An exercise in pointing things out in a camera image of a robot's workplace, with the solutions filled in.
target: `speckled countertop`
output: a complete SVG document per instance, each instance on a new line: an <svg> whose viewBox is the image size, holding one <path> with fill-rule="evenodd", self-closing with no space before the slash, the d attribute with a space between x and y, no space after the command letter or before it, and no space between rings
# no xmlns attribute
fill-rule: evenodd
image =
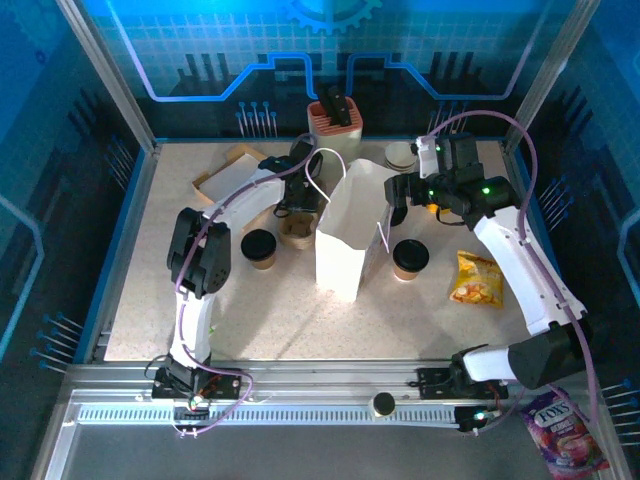
<svg viewBox="0 0 640 480"><path fill-rule="evenodd" d="M363 142L361 158L382 164L388 142ZM235 144L167 144L158 167L128 268L106 360L145 360L168 351L175 297L166 256L177 214L202 209L190 182L224 163ZM266 155L287 153L289 143L251 143ZM506 176L495 141L478 142L487 177ZM256 220L276 231L270 214ZM230 359L417 359L448 358L481 343L505 344L527 337L513 293L505 284L503 309L457 304L449 292L457 275L456 252L490 258L465 227L439 224L426 209L410 209L391 233L391 246L405 238L422 241L431 256L410 283L393 275L381 256L355 303L345 303L315 285L313 248L297 251L279 244L268 271L255 270L232 245L232 274L219 292L211 324L214 358Z"/></svg>

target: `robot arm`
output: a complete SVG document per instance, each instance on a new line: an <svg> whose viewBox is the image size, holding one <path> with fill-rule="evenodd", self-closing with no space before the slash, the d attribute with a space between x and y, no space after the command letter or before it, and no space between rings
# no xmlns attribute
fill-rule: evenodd
<svg viewBox="0 0 640 480"><path fill-rule="evenodd" d="M387 201L395 208L435 204L460 215L464 224L489 249L511 286L532 335L510 346L481 345L453 356L451 373L461 395L487 380L517 380L527 388L584 369L575 331L550 286L520 241L517 228L519 199L502 177L484 178L475 138L468 134L420 138L414 147L420 171L387 180ZM525 228L529 231L528 222ZM527 235L538 257L565 292L589 343L599 325L569 292L533 235Z"/></svg>
<svg viewBox="0 0 640 480"><path fill-rule="evenodd" d="M308 143L298 142L289 155L269 157L261 162L258 170L244 184L254 184L255 187L234 198L209 226L204 241L200 242L187 267L180 292L176 293L176 324L163 378L170 375L171 382L178 381L186 389L196 392L204 381L203 377L207 377L186 354L184 347L195 360L208 363L211 354L209 322L216 293L231 273L232 236L240 233L259 213L276 204L279 209L287 211L313 212L317 208L318 192L306 182L301 170L264 181L274 173L284 172L302 162L311 148ZM319 170L321 160L321 154L314 155L309 170ZM178 215L167 255L167 267L171 270L174 284L196 236L228 198L202 212L185 208Z"/></svg>

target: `blue wall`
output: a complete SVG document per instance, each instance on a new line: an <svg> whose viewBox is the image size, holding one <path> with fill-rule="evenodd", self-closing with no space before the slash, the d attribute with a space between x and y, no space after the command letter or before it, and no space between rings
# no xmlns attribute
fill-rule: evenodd
<svg viewBox="0 0 640 480"><path fill-rule="evenodd" d="M541 204L572 202L564 214L547 207L545 216L560 269L610 330L598 365L603 387L625 377L640 384L638 25L640 3L602 2L532 127L538 195L558 180L555 192L563 192ZM626 451L637 476L633 448Z"/></svg>
<svg viewBox="0 0 640 480"><path fill-rule="evenodd" d="M54 1L0 2L0 25L0 195L44 249L0 206L0 410L26 412L0 416L9 479L29 477L76 346L43 319L84 323L139 145Z"/></svg>
<svg viewBox="0 0 640 480"><path fill-rule="evenodd" d="M318 81L354 97L369 135L423 130L431 112L474 102L513 112L572 2L87 4L156 135L198 138L244 136L236 114L251 101L269 102L281 135L300 133ZM406 107L376 111L391 97Z"/></svg>

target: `white paper bag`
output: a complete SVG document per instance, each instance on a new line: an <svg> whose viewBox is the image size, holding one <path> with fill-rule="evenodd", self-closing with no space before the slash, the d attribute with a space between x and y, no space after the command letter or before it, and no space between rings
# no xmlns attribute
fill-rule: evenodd
<svg viewBox="0 0 640 480"><path fill-rule="evenodd" d="M375 257L384 249L391 209L384 182L396 172L355 160L331 194L316 229L316 283L354 301Z"/></svg>

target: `yellow snack bag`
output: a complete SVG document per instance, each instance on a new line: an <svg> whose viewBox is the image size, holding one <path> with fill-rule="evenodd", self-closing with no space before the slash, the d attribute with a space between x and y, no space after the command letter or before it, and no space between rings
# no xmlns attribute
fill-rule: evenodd
<svg viewBox="0 0 640 480"><path fill-rule="evenodd" d="M504 276L493 260L458 251L458 279L449 298L454 302L502 308Z"/></svg>

